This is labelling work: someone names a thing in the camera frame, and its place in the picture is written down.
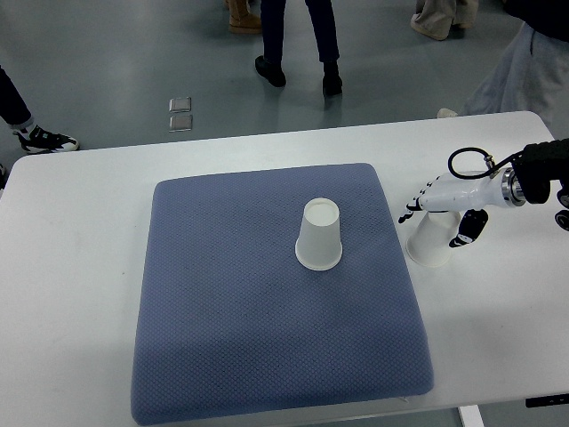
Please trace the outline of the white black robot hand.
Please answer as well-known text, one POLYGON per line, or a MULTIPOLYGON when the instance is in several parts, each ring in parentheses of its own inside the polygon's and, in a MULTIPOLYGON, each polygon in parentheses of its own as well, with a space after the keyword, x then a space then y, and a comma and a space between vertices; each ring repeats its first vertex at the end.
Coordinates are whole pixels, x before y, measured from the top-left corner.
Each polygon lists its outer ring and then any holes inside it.
POLYGON ((486 206, 513 208, 524 203, 525 196, 511 168, 500 170, 494 177, 475 180, 463 180, 445 173, 426 184, 405 206, 398 221, 403 223, 416 212, 462 212, 457 234, 449 241, 450 247, 461 247, 476 241, 482 233, 488 222, 486 206))

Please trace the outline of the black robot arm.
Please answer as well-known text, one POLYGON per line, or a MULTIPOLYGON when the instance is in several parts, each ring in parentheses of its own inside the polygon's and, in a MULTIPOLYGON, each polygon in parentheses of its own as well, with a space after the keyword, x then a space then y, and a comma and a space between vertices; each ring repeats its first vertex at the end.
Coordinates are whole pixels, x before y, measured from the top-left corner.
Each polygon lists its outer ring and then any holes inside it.
POLYGON ((555 221, 568 231, 568 139, 528 144, 510 163, 530 204, 545 204, 550 196, 550 183, 559 181, 557 199, 565 209, 555 214, 555 221))

